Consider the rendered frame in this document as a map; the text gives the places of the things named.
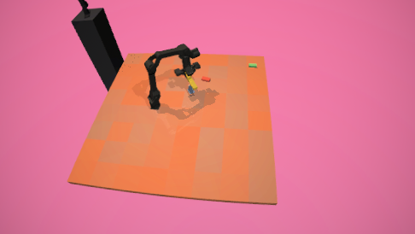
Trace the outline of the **yellow bar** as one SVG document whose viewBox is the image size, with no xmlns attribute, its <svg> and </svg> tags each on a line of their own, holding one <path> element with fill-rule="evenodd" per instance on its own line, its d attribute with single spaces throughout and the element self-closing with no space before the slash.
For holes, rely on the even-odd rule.
<svg viewBox="0 0 415 234">
<path fill-rule="evenodd" d="M 186 74 L 186 73 L 185 73 L 185 74 Z M 188 75 L 186 74 L 186 77 L 187 77 L 187 80 L 189 81 L 189 83 L 190 83 L 191 87 L 193 88 L 193 90 L 198 89 L 198 87 L 197 87 L 197 85 L 196 85 L 195 81 L 191 78 L 191 76 L 188 76 Z"/>
</svg>

